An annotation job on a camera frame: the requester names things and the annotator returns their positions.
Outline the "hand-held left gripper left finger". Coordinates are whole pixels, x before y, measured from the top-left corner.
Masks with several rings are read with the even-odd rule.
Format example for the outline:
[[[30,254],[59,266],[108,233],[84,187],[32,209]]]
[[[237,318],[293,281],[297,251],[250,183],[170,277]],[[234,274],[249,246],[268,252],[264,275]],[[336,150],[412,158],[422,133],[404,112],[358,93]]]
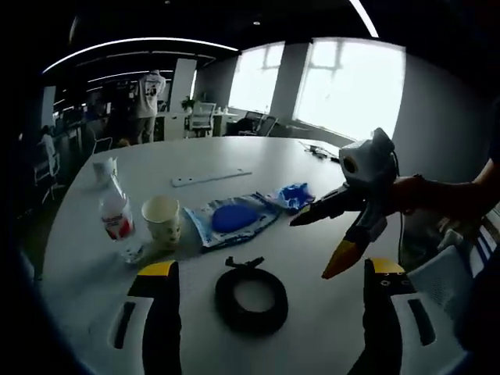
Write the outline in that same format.
[[[180,278],[175,260],[140,270],[109,316],[111,374],[181,374]]]

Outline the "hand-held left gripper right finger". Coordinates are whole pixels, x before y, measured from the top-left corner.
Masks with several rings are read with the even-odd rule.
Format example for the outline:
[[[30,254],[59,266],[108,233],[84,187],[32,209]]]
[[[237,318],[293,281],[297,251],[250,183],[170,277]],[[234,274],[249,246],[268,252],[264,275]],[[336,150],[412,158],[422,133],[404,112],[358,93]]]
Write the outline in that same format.
[[[384,258],[364,264],[362,358],[370,374],[457,374],[468,353],[452,320],[417,291],[400,265]]]

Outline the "person's right hand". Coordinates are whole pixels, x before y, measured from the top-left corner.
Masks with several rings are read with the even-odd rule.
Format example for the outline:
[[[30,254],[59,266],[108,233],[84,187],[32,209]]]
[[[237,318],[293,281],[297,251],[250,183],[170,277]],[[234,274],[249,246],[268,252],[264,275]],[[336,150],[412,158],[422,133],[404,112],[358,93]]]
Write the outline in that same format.
[[[454,220],[475,219],[490,209],[484,189],[474,183],[446,184],[420,175],[397,179],[387,192],[385,211],[426,210]]]

